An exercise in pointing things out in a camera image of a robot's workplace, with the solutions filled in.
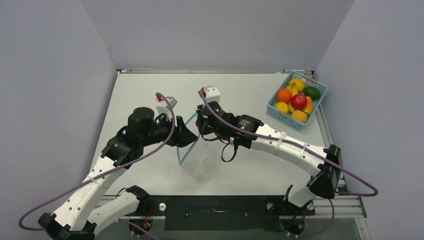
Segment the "clear zip top bag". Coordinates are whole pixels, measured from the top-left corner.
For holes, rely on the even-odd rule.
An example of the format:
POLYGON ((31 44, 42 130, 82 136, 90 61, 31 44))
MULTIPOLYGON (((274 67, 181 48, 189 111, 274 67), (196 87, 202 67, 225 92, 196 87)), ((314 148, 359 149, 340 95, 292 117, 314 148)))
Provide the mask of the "clear zip top bag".
POLYGON ((188 146, 176 149, 179 166, 196 182, 205 183, 219 170, 221 152, 225 142, 221 140, 208 141, 202 138, 196 126, 197 113, 193 113, 185 125, 198 140, 188 146))

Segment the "red apple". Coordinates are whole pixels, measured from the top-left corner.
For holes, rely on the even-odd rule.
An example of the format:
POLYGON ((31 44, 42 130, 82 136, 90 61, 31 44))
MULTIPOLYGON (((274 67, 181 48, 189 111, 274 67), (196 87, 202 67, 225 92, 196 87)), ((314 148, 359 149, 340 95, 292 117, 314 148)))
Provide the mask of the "red apple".
POLYGON ((307 106, 307 103, 307 97, 301 93, 294 95, 290 100, 290 104, 295 110, 304 109, 307 106))

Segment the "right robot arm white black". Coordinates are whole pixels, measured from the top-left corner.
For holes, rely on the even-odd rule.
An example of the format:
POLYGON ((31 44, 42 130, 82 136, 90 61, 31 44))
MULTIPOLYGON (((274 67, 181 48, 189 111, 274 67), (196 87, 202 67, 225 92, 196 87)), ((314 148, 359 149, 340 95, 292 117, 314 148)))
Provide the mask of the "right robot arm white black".
POLYGON ((341 174, 337 146, 302 142, 252 116, 225 112, 216 101, 198 105, 196 113, 195 124, 202 136, 214 134, 216 140, 226 141, 235 151, 244 147, 272 154, 309 174, 307 182, 288 187, 282 201, 287 213, 297 213, 315 197, 335 197, 341 174))

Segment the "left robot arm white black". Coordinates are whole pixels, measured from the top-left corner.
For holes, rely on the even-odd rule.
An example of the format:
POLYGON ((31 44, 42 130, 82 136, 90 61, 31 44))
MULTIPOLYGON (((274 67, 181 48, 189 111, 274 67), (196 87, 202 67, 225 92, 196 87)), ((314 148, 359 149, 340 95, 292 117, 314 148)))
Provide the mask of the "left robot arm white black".
POLYGON ((112 137, 101 151, 96 164, 79 187, 59 208, 44 213, 38 224, 53 240, 93 240, 105 215, 92 211, 111 185, 128 170, 132 161, 144 154, 144 148, 165 143, 183 148, 198 140, 181 116, 172 122, 172 114, 155 116, 152 109, 138 107, 127 125, 112 137))

